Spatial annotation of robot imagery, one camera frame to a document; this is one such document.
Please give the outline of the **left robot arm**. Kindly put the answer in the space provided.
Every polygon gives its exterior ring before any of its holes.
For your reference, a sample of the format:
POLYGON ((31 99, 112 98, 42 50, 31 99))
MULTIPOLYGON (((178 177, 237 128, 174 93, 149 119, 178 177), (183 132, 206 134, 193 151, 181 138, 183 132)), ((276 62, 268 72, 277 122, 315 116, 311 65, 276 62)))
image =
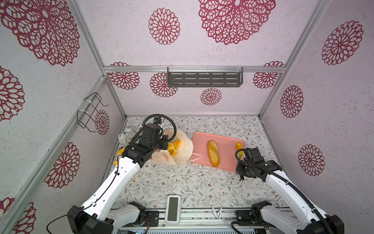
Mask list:
POLYGON ((127 224, 135 223, 141 209, 137 203, 111 211, 112 205, 132 177, 140 171, 145 162, 157 150, 168 148, 167 136, 138 143, 130 143, 119 155, 118 165, 107 179, 81 206, 72 206, 68 211, 68 221, 74 234, 115 234, 127 224))

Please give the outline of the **long baguette fake bread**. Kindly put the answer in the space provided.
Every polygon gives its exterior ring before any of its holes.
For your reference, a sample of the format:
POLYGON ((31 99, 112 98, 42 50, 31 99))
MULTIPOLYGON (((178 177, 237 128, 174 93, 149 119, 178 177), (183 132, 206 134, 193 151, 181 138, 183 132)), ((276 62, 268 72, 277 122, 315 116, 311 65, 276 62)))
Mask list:
POLYGON ((207 149, 208 149, 208 155, 210 162, 213 167, 218 167, 220 164, 220 159, 219 159, 219 149, 218 145, 215 141, 210 140, 207 144, 207 149))

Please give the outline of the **yellow orange striped fake bread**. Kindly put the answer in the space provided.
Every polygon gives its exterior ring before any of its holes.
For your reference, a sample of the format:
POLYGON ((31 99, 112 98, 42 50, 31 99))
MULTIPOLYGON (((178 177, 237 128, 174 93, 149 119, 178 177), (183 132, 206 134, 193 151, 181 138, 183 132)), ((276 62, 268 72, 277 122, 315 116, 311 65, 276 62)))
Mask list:
POLYGON ((172 157, 175 157, 176 154, 178 153, 178 149, 181 147, 182 145, 182 141, 180 140, 177 140, 173 143, 169 142, 168 143, 168 153, 172 156, 172 157))

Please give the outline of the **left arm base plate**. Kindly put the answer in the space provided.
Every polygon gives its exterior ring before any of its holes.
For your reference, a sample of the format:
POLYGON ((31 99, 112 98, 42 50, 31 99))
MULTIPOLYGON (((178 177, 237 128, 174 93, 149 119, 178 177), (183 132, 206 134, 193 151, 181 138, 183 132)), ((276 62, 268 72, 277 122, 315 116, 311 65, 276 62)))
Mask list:
POLYGON ((140 227, 157 227, 159 224, 159 211, 143 211, 138 217, 137 226, 140 227))

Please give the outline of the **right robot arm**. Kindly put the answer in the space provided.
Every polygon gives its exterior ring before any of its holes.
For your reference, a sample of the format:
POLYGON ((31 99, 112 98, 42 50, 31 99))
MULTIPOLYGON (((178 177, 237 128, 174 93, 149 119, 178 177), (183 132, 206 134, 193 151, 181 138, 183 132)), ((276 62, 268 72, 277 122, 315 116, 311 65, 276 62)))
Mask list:
POLYGON ((268 201, 237 211, 231 223, 259 228, 277 228, 285 234, 343 234, 344 223, 337 215, 328 215, 315 205, 273 160, 265 160, 258 148, 239 149, 235 153, 236 172, 244 177, 260 178, 272 187, 294 213, 286 214, 268 201))

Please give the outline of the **small yellow fake bread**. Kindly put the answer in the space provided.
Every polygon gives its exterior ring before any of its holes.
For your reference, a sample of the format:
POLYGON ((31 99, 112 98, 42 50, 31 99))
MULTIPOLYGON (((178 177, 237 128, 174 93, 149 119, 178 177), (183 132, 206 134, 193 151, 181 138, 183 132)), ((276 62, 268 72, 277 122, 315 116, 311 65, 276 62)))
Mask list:
POLYGON ((242 159, 242 157, 243 157, 243 146, 242 146, 241 142, 236 143, 236 151, 239 151, 239 153, 237 154, 238 158, 242 159))

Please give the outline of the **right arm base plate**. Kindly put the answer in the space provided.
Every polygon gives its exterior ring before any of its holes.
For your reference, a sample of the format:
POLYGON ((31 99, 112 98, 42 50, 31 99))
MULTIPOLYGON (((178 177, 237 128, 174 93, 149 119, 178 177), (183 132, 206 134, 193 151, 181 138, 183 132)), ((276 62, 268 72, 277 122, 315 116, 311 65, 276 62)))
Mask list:
POLYGON ((254 209, 237 210, 235 214, 238 222, 249 224, 263 224, 258 212, 256 212, 254 209))

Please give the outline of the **printed paper bag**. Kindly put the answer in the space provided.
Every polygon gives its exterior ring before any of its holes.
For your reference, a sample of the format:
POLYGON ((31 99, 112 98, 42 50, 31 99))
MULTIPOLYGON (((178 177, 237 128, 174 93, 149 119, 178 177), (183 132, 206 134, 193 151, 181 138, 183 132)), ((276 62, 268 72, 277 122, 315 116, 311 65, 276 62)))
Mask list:
POLYGON ((193 152, 193 143, 187 135, 181 131, 177 130, 175 138, 171 143, 180 140, 182 141, 181 147, 178 149, 178 153, 175 157, 172 157, 167 149, 157 150, 152 154, 152 158, 149 160, 150 164, 161 165, 161 166, 177 166, 182 165, 185 162, 193 162, 203 158, 202 155, 193 152))

